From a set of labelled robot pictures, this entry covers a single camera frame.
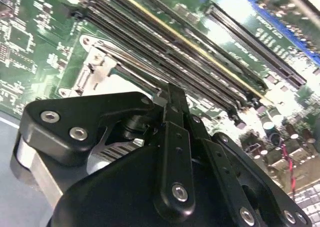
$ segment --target dimm slot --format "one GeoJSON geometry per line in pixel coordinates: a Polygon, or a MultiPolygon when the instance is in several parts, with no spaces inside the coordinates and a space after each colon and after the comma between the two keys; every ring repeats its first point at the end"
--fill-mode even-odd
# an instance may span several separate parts
{"type": "MultiPolygon", "coordinates": [[[[210,67],[211,71],[215,73],[217,76],[223,76],[222,78],[223,80],[227,80],[228,82],[235,84],[234,79],[230,78],[226,73],[224,73],[221,69],[215,66],[209,59],[206,59],[205,57],[199,54],[195,54],[194,49],[191,49],[188,45],[178,40],[175,35],[167,31],[165,28],[161,27],[159,24],[154,23],[152,19],[148,18],[148,16],[144,15],[136,7],[131,6],[129,3],[123,0],[112,0],[112,1],[123,8],[125,7],[127,9],[130,9],[130,12],[134,13],[137,18],[140,18],[143,22],[147,23],[149,27],[152,28],[155,32],[159,32],[165,39],[167,39],[171,43],[174,43],[175,46],[182,49],[186,54],[190,55],[196,61],[200,62],[201,64],[205,63],[204,65],[207,67],[210,67]]],[[[241,93],[249,92],[249,89],[244,88],[243,85],[242,86],[237,85],[237,89],[241,90],[241,93]]]]}
{"type": "Polygon", "coordinates": [[[162,60],[150,50],[145,51],[145,46],[141,46],[137,41],[132,40],[129,36],[124,35],[119,31],[119,29],[104,20],[104,17],[102,15],[89,11],[87,13],[86,19],[100,27],[102,30],[106,31],[106,33],[111,33],[119,43],[122,43],[123,45],[128,46],[130,49],[133,49],[138,55],[144,56],[152,63],[156,63],[156,66],[165,70],[166,73],[169,73],[178,81],[180,85],[182,84],[183,86],[188,87],[188,89],[194,91],[195,93],[198,93],[203,98],[208,99],[222,110],[229,111],[235,108],[231,103],[226,102],[226,100],[221,98],[219,95],[208,92],[205,87],[203,87],[199,83],[196,83],[196,80],[194,80],[193,78],[187,75],[182,77],[183,74],[181,72],[179,73],[177,71],[174,71],[176,69],[175,66],[172,66],[172,64],[168,63],[165,60],[162,60]]]}
{"type": "Polygon", "coordinates": [[[138,25],[135,25],[128,17],[124,14],[118,12],[114,8],[108,6],[108,3],[99,3],[98,0],[93,0],[95,6],[92,7],[96,8],[98,11],[103,13],[104,15],[108,16],[109,19],[114,21],[117,24],[121,24],[121,27],[125,29],[128,33],[135,38],[139,39],[140,41],[147,40],[148,43],[152,43],[152,47],[155,48],[157,51],[162,52],[164,55],[167,55],[172,61],[176,62],[178,65],[183,66],[188,72],[195,75],[195,77],[201,79],[207,86],[213,86],[213,88],[223,94],[225,98],[228,98],[230,101],[234,102],[235,105],[237,103],[241,103],[245,106],[245,100],[224,87],[221,83],[215,81],[214,78],[209,77],[208,73],[204,73],[198,69],[197,66],[193,66],[193,68],[189,67],[192,66],[191,62],[188,59],[185,59],[183,56],[179,55],[174,49],[168,50],[169,46],[165,45],[164,43],[157,41],[156,38],[150,38],[148,33],[144,33],[144,29],[139,29],[138,33],[140,36],[137,36],[137,29],[139,28],[138,25]]]}
{"type": "Polygon", "coordinates": [[[264,60],[266,66],[289,82],[294,88],[300,89],[307,83],[283,59],[268,49],[259,39],[226,14],[217,4],[213,3],[206,11],[208,18],[223,28],[232,38],[240,42],[258,59],[264,60]]]}
{"type": "Polygon", "coordinates": [[[162,3],[160,0],[148,0],[150,1],[154,6],[162,10],[164,13],[166,13],[168,16],[170,16],[172,19],[174,19],[176,22],[178,22],[182,28],[188,31],[192,32],[196,36],[196,38],[199,38],[201,41],[203,41],[204,45],[203,47],[206,48],[206,45],[210,46],[212,49],[215,50],[217,57],[221,59],[222,61],[228,61],[231,65],[234,65],[236,68],[239,68],[243,71],[243,73],[246,74],[246,77],[249,79],[252,79],[253,82],[255,82],[258,86],[260,86],[264,91],[268,89],[268,86],[263,82],[263,80],[257,76],[251,69],[246,68],[245,66],[241,65],[236,59],[232,58],[227,52],[225,52],[220,46],[212,42],[208,37],[206,37],[203,33],[201,33],[199,30],[197,30],[192,24],[187,22],[185,19],[180,17],[177,13],[172,11],[167,5],[162,3]]]}

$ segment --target bolt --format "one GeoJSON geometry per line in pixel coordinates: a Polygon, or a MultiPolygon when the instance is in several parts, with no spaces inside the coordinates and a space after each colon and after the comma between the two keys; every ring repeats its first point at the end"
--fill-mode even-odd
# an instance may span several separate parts
{"type": "Polygon", "coordinates": [[[255,225],[255,218],[253,215],[249,212],[249,210],[245,207],[241,207],[240,209],[240,215],[244,222],[246,222],[249,226],[255,225]]]}
{"type": "Polygon", "coordinates": [[[56,123],[56,122],[58,122],[60,120],[59,114],[54,112],[54,111],[50,111],[50,110],[43,111],[40,114],[40,117],[44,122],[47,122],[47,123],[50,123],[50,124],[56,123]]]}
{"type": "Polygon", "coordinates": [[[70,129],[69,135],[77,141],[84,141],[88,137],[87,131],[80,127],[73,127],[70,129]]]}
{"type": "Polygon", "coordinates": [[[172,186],[173,196],[180,202],[186,202],[188,199],[188,192],[181,184],[172,186]]]}
{"type": "Polygon", "coordinates": [[[291,224],[295,224],[296,223],[295,217],[288,210],[284,210],[283,214],[291,224]]]}
{"type": "Polygon", "coordinates": [[[144,103],[144,104],[146,104],[146,105],[149,105],[149,104],[150,104],[150,101],[149,101],[149,99],[148,99],[147,97],[143,97],[143,98],[141,99],[141,101],[142,101],[142,103],[144,103]]]}
{"type": "Polygon", "coordinates": [[[199,119],[199,117],[197,117],[197,116],[193,116],[193,120],[194,120],[195,122],[197,122],[197,123],[200,123],[200,122],[201,122],[200,119],[199,119]]]}
{"type": "Polygon", "coordinates": [[[305,219],[305,217],[304,217],[302,214],[300,214],[299,212],[295,212],[295,215],[298,217],[298,219],[299,219],[302,223],[304,223],[305,225],[307,224],[307,220],[305,219]]]}
{"type": "Polygon", "coordinates": [[[221,134],[221,139],[223,140],[223,142],[228,143],[229,139],[227,136],[225,136],[224,134],[221,134]]]}

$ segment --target green circuit board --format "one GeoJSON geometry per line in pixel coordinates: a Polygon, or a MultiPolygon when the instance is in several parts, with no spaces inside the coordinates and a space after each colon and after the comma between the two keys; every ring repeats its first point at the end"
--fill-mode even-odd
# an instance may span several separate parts
{"type": "MultiPolygon", "coordinates": [[[[159,10],[152,2],[132,1],[192,45],[204,50],[201,43],[190,37],[177,21],[159,10]]],[[[229,53],[243,67],[262,78],[269,87],[268,92],[263,92],[234,69],[226,68],[273,101],[291,123],[297,123],[297,129],[310,128],[314,124],[319,115],[317,103],[320,102],[320,79],[314,74],[318,66],[254,11],[246,0],[160,1],[229,53]],[[236,5],[230,4],[232,2],[241,3],[242,10],[239,11],[236,5]],[[294,89],[268,69],[262,60],[255,58],[212,23],[205,15],[210,3],[218,4],[246,27],[307,79],[307,84],[300,90],[294,89]]],[[[88,54],[79,42],[81,36],[94,36],[117,45],[112,35],[103,32],[89,21],[79,21],[71,16],[78,2],[79,0],[5,0],[13,9],[13,13],[12,16],[0,19],[0,110],[19,119],[27,103],[35,99],[61,98],[59,89],[72,88],[88,54]]],[[[135,19],[130,11],[114,3],[111,5],[135,19]]],[[[207,52],[207,55],[215,58],[210,52],[207,52]]],[[[213,103],[201,98],[193,98],[191,102],[191,111],[203,116],[202,120],[211,133],[216,129],[227,130],[229,135],[236,139],[239,135],[254,129],[257,124],[254,122],[239,130],[213,103]]]]}

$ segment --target electronic component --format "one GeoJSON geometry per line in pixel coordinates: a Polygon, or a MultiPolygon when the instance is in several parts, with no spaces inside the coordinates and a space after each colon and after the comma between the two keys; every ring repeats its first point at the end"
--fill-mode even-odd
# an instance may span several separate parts
{"type": "Polygon", "coordinates": [[[288,169],[288,162],[283,158],[280,150],[271,150],[267,155],[268,164],[278,171],[286,171],[288,169]]]}
{"type": "Polygon", "coordinates": [[[262,127],[265,130],[271,130],[273,127],[275,127],[275,124],[272,122],[272,120],[267,115],[261,116],[260,121],[261,121],[262,127]]]}
{"type": "Polygon", "coordinates": [[[268,113],[274,123],[281,123],[281,121],[284,119],[283,115],[277,108],[270,109],[268,113]]]}
{"type": "Polygon", "coordinates": [[[304,128],[302,131],[301,131],[301,135],[302,135],[302,138],[307,142],[307,143],[310,143],[310,144],[314,144],[316,142],[316,139],[314,138],[313,134],[311,133],[311,131],[307,128],[304,128]]]}
{"type": "Polygon", "coordinates": [[[212,3],[205,12],[208,18],[223,28],[230,36],[241,43],[255,57],[264,60],[266,66],[288,81],[294,88],[300,89],[307,80],[297,73],[283,59],[267,48],[259,39],[243,28],[217,4],[212,3]]]}
{"type": "Polygon", "coordinates": [[[297,163],[303,164],[312,155],[307,149],[303,148],[302,144],[297,139],[288,139],[284,142],[288,155],[297,163]]]}
{"type": "Polygon", "coordinates": [[[290,40],[295,46],[297,46],[307,57],[314,61],[316,65],[320,65],[320,56],[317,53],[314,53],[310,49],[306,43],[300,40],[295,33],[293,33],[290,29],[290,24],[284,24],[277,19],[277,15],[272,15],[267,9],[265,9],[266,4],[264,2],[261,3],[259,0],[247,0],[250,2],[252,8],[259,13],[267,22],[269,22],[277,31],[279,31],[282,35],[284,35],[288,40],[290,40]]]}
{"type": "Polygon", "coordinates": [[[0,20],[4,18],[12,18],[13,16],[14,9],[0,1],[0,20]]]}
{"type": "Polygon", "coordinates": [[[255,160],[259,159],[261,156],[265,156],[268,153],[265,143],[253,133],[250,133],[247,137],[242,138],[241,145],[243,150],[246,153],[251,154],[255,160]]]}
{"type": "Polygon", "coordinates": [[[286,124],[285,129],[291,139],[295,140],[299,138],[299,134],[297,133],[297,131],[295,130],[295,127],[292,124],[290,123],[286,124]]]}

